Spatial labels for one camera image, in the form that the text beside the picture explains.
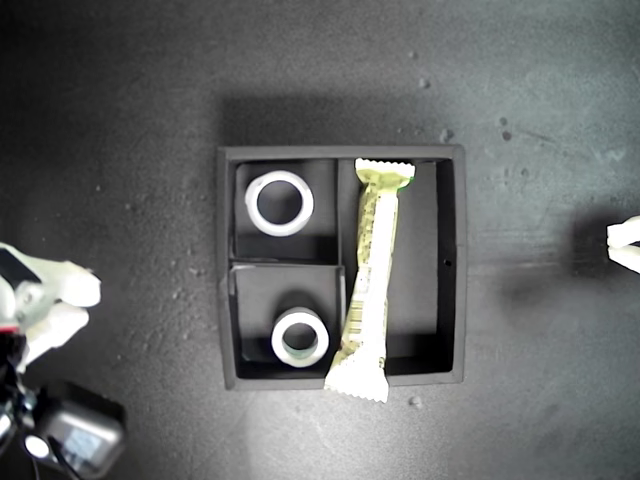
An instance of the white ring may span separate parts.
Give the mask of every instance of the white ring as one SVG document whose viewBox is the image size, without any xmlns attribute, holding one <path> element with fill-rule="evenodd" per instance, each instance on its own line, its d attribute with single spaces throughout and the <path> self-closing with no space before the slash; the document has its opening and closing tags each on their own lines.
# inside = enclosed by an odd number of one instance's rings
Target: white ring
<svg viewBox="0 0 640 480">
<path fill-rule="evenodd" d="M 271 223 L 262 216 L 258 209 L 260 192 L 262 192 L 264 187 L 274 182 L 286 182 L 293 185 L 293 187 L 300 192 L 302 206 L 296 218 L 290 222 L 282 224 Z M 247 205 L 249 218 L 251 218 L 256 228 L 272 237 L 288 237 L 289 235 L 298 233 L 304 228 L 313 213 L 313 194 L 311 193 L 309 185 L 295 173 L 287 172 L 286 170 L 276 170 L 254 179 L 249 184 L 249 188 L 247 188 L 244 203 Z"/>
<path fill-rule="evenodd" d="M 284 334 L 293 325 L 308 325 L 316 333 L 316 339 L 309 348 L 298 350 L 287 345 Z M 329 333 L 322 320 L 308 308 L 297 307 L 284 312 L 273 328 L 271 348 L 276 356 L 287 365 L 296 368 L 310 367 L 317 363 L 329 348 Z"/>
</svg>

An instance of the dark floor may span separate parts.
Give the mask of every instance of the dark floor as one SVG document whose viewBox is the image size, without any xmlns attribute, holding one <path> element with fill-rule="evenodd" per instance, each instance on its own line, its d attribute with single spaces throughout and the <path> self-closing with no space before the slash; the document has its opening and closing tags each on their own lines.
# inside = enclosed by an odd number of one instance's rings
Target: dark floor
<svg viewBox="0 0 640 480">
<path fill-rule="evenodd" d="M 225 392 L 215 147 L 445 129 L 468 157 L 464 383 Z M 638 2 L 0 0 L 0 239 L 104 282 L 30 381 L 126 405 L 110 479 L 638 479 L 640 277 L 604 228 L 640 213 L 639 129 Z M 15 450 L 0 476 L 30 468 Z"/>
</svg>

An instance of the wrapped snack bar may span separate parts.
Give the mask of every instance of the wrapped snack bar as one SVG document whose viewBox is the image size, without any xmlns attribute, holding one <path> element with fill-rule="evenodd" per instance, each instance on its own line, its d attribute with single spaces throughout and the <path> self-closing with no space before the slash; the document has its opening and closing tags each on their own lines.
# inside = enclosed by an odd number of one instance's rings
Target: wrapped snack bar
<svg viewBox="0 0 640 480">
<path fill-rule="evenodd" d="M 386 402 L 387 287 L 398 219 L 398 190 L 413 179 L 406 163 L 358 158 L 356 174 L 364 184 L 358 215 L 358 274 L 342 342 L 324 388 Z"/>
</svg>

